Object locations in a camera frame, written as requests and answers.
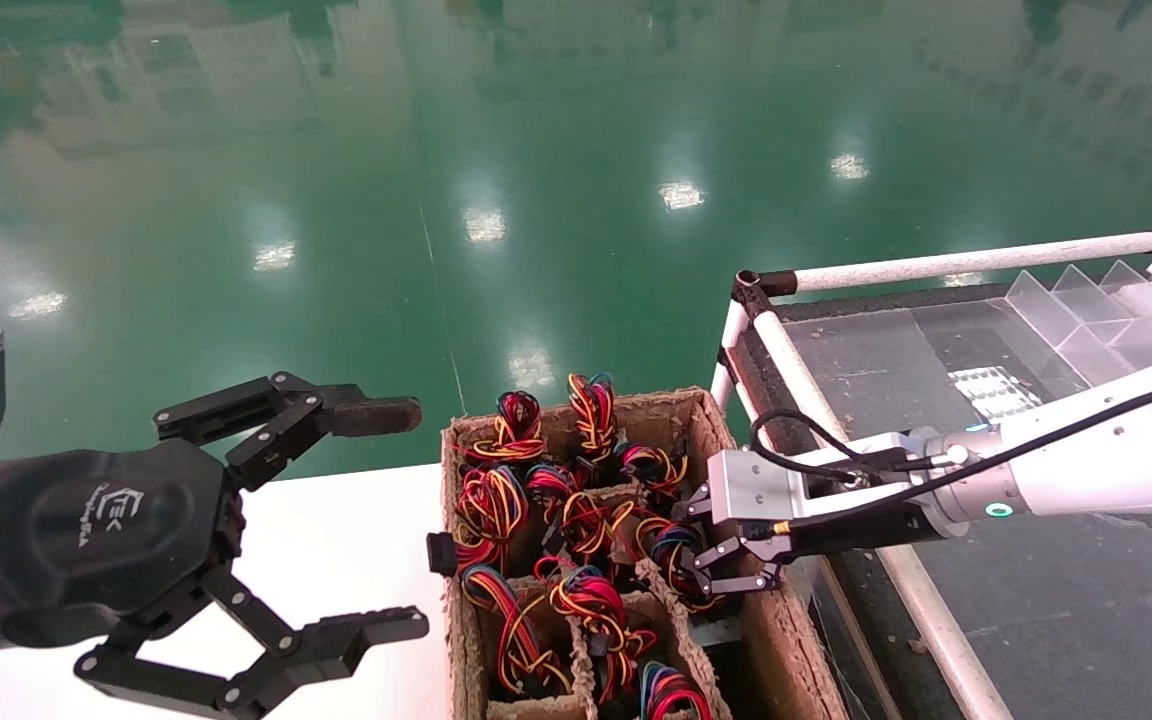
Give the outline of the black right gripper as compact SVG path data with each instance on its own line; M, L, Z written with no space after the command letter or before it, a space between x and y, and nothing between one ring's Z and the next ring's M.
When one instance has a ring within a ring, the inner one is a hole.
M695 488L675 503L675 523L712 523L708 486ZM805 529L799 525L788 538L723 539L691 559L691 575L707 597L771 592L782 585L782 566L799 558L943 538L919 503L899 503Z

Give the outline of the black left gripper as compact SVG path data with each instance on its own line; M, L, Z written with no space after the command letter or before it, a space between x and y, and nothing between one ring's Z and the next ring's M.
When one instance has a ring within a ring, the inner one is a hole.
M370 647L429 634L415 606L294 629L229 569L241 551L238 488L264 487L328 435L411 432L417 397L278 372L165 407L154 420L172 441L0 462L0 650L109 634L74 666L96 691L207 719L265 719L303 687L351 679ZM198 448L242 432L227 468ZM209 602L262 644L247 670L223 679L138 659Z

